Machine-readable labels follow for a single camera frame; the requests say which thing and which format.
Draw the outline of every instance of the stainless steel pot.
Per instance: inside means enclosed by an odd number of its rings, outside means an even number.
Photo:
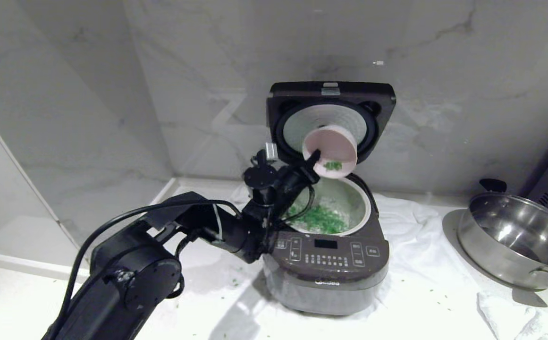
[[[472,198],[457,229],[464,251],[500,280],[548,288],[548,209],[519,196]]]

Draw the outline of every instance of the marble wall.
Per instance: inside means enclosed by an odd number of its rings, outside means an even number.
[[[385,82],[397,106],[357,173],[375,190],[531,187],[548,164],[548,0],[126,0],[183,176],[239,178],[274,82]]]
[[[116,0],[0,0],[0,135],[77,242],[172,177]]]

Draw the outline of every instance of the white countertop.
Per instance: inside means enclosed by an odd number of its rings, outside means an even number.
[[[237,183],[211,183],[209,189],[182,185],[177,186],[175,191],[179,193],[192,189],[210,198],[230,199],[233,196],[231,192],[236,189],[235,185]],[[457,226],[457,218],[462,213],[459,211],[460,205],[423,207],[427,216],[433,216],[433,210],[443,217],[442,223],[436,217],[431,223],[427,222],[425,228],[442,228],[449,243],[454,246],[453,228]],[[388,207],[379,207],[384,230],[385,224],[394,218],[393,215],[385,215],[383,209]],[[394,237],[397,235],[386,234],[388,239]],[[447,245],[442,242],[444,237],[439,240],[424,249],[423,254],[438,251],[434,249],[437,243]],[[168,248],[171,250],[176,243],[177,238],[168,242]],[[452,247],[446,248],[448,254],[453,252]],[[336,339],[352,335],[355,335],[353,338],[377,335],[380,338],[393,338],[395,334],[406,336],[410,332],[427,338],[449,338],[449,334],[457,332],[453,327],[471,327],[461,334],[463,339],[493,339],[487,325],[477,314],[475,294],[478,290],[513,303],[518,301],[533,306],[546,304],[547,307],[543,309],[548,312],[548,289],[528,292],[510,288],[474,269],[459,251],[455,254],[457,260],[449,259],[448,263],[464,267],[458,272],[468,275],[464,275],[464,278],[456,277],[467,283],[437,280],[434,271],[439,268],[435,266],[421,273],[390,269],[384,280],[384,293],[378,295],[381,301],[375,301],[364,312],[339,318],[307,315],[284,308],[269,295],[260,261],[245,264],[235,256],[198,240],[181,254],[185,292],[177,299],[161,303],[137,339],[287,340],[306,336]],[[0,269],[0,340],[41,338],[57,314],[64,290],[64,280]],[[431,318],[443,323],[444,329],[431,324]]]

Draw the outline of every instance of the open lid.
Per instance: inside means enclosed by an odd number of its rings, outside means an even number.
[[[385,128],[396,97],[389,84],[361,82],[287,82],[272,85],[267,99],[268,127],[278,156],[287,163],[302,159],[311,131],[343,127],[357,142],[361,163]]]

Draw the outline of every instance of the white towel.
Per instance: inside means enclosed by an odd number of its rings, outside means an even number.
[[[477,293],[477,305],[498,340],[548,340],[548,313]]]

